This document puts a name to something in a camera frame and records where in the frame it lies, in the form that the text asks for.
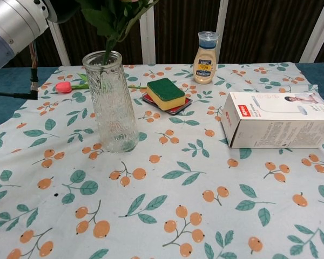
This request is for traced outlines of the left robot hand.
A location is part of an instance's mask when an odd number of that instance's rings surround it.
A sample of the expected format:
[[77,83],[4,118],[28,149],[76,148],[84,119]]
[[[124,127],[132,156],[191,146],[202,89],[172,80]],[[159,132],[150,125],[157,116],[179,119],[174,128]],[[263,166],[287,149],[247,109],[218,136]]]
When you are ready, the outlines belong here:
[[47,10],[47,20],[54,23],[64,23],[68,21],[80,8],[80,4],[75,0],[43,0]]

